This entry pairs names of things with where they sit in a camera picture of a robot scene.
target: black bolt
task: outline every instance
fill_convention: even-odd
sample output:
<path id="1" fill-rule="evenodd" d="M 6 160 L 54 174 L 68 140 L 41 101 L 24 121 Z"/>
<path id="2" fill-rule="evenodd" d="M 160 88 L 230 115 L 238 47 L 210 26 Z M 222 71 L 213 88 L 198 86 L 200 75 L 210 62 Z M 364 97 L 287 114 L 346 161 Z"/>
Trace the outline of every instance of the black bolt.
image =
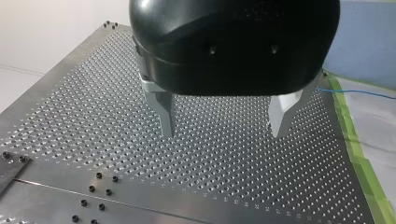
<path id="1" fill-rule="evenodd" d="M 95 192 L 95 187 L 94 187 L 94 186 L 89 186 L 89 187 L 88 187 L 88 190 L 89 190 L 90 192 Z"/>
<path id="2" fill-rule="evenodd" d="M 9 158 L 9 152 L 4 151 L 4 152 L 2 153 L 2 156 L 3 156 L 4 159 L 8 159 L 8 158 Z"/>
<path id="3" fill-rule="evenodd" d="M 26 157 L 25 156 L 20 156 L 20 162 L 26 162 Z"/>
<path id="4" fill-rule="evenodd" d="M 104 204 L 104 203 L 99 204 L 99 210 L 104 211 L 105 208 L 106 208 L 106 207 L 105 207 L 105 204 Z"/>
<path id="5" fill-rule="evenodd" d="M 81 200 L 81 206 L 83 206 L 83 207 L 85 207 L 85 206 L 87 206 L 87 204 L 88 204 L 88 202 L 87 202 L 87 200 Z"/>
<path id="6" fill-rule="evenodd" d="M 113 193 L 113 192 L 111 191 L 111 189 L 107 189 L 107 190 L 106 190 L 106 195 L 107 195 L 107 196 L 110 196 L 112 193 Z"/>
<path id="7" fill-rule="evenodd" d="M 72 216 L 72 221 L 73 222 L 78 222 L 79 221 L 79 217 L 76 216 L 76 215 Z"/>

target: blue cable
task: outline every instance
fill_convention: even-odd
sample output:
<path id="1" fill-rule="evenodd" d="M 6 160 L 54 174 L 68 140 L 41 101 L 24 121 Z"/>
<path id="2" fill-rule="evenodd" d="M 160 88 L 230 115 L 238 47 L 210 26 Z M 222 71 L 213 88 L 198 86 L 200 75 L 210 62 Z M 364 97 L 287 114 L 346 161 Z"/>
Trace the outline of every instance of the blue cable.
<path id="1" fill-rule="evenodd" d="M 369 95 L 374 95 L 374 96 L 380 96 L 380 97 L 385 97 L 391 100 L 396 100 L 396 97 L 391 97 L 391 96 L 387 96 L 387 95 L 383 95 L 383 94 L 379 94 L 379 93 L 375 93 L 375 92 L 370 92 L 370 91 L 350 91 L 350 90 L 327 90 L 327 89 L 322 89 L 322 88 L 317 88 L 318 91 L 328 91 L 328 92 L 358 92 L 358 93 L 365 93 L 365 94 L 369 94 Z"/>

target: white wall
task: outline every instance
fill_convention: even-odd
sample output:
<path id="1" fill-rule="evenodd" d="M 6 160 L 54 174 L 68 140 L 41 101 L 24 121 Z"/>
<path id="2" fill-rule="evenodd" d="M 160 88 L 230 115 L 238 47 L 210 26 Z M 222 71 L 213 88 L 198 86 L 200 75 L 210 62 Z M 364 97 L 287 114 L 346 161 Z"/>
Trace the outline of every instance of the white wall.
<path id="1" fill-rule="evenodd" d="M 0 66 L 46 74 L 104 21 L 129 25 L 129 0 L 1 0 Z"/>

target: screw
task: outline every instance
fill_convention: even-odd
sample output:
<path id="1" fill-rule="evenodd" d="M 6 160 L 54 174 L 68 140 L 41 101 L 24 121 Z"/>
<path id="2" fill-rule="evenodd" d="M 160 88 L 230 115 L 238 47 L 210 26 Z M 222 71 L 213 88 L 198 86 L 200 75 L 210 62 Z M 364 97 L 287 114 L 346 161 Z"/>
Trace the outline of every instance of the screw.
<path id="1" fill-rule="evenodd" d="M 81 206 L 83 206 L 83 207 L 85 207 L 85 206 L 87 206 L 87 204 L 88 204 L 88 202 L 87 202 L 87 200 L 81 200 Z"/>
<path id="2" fill-rule="evenodd" d="M 110 196 L 112 193 L 113 193 L 113 192 L 111 192 L 111 189 L 107 189 L 107 190 L 106 190 L 106 195 L 107 195 L 107 196 Z"/>
<path id="3" fill-rule="evenodd" d="M 26 162 L 26 157 L 25 156 L 20 156 L 20 162 Z"/>
<path id="4" fill-rule="evenodd" d="M 101 204 L 99 204 L 99 210 L 101 210 L 101 211 L 105 211 L 105 204 L 104 203 L 101 203 Z"/>
<path id="5" fill-rule="evenodd" d="M 72 216 L 72 221 L 73 222 L 78 222 L 79 221 L 79 217 L 76 216 L 76 215 Z"/>
<path id="6" fill-rule="evenodd" d="M 216 53 L 216 51 L 217 51 L 217 47 L 216 46 L 210 46 L 210 49 L 209 49 L 209 54 L 215 54 Z"/>
<path id="7" fill-rule="evenodd" d="M 4 159 L 8 159 L 8 158 L 9 158 L 9 152 L 4 151 L 4 152 L 2 153 L 2 156 L 3 156 Z"/>
<path id="8" fill-rule="evenodd" d="M 90 192 L 95 192 L 95 187 L 94 187 L 94 186 L 89 186 L 89 187 L 88 187 L 88 190 L 89 190 Z"/>
<path id="9" fill-rule="evenodd" d="M 271 53 L 276 54 L 279 51 L 278 45 L 271 46 Z"/>

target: metal sheet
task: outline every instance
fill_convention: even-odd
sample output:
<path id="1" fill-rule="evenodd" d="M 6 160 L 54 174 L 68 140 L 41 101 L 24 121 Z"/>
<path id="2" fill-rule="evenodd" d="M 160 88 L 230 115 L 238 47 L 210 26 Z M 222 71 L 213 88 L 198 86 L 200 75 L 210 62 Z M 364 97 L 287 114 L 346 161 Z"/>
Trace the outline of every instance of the metal sheet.
<path id="1" fill-rule="evenodd" d="M 373 223 L 329 94 L 277 139 L 268 97 L 175 100 L 176 136 L 161 137 L 130 29 L 100 28 L 0 116 L 0 149 L 35 158 L 21 180 L 112 188 L 117 202 L 205 222 Z"/>
<path id="2" fill-rule="evenodd" d="M 2 152 L 0 156 L 0 196 L 29 161 L 29 157 L 7 151 Z"/>
<path id="3" fill-rule="evenodd" d="M 81 206 L 81 200 L 87 205 Z M 105 210 L 99 210 L 99 204 Z M 198 224 L 200 222 L 172 217 L 125 204 L 114 203 L 89 195 L 80 195 L 59 189 L 51 189 L 21 182 L 12 188 L 0 201 L 0 223 L 15 224 L 70 224 L 72 217 L 78 216 L 77 223 L 99 224 L 138 223 L 138 224 Z"/>

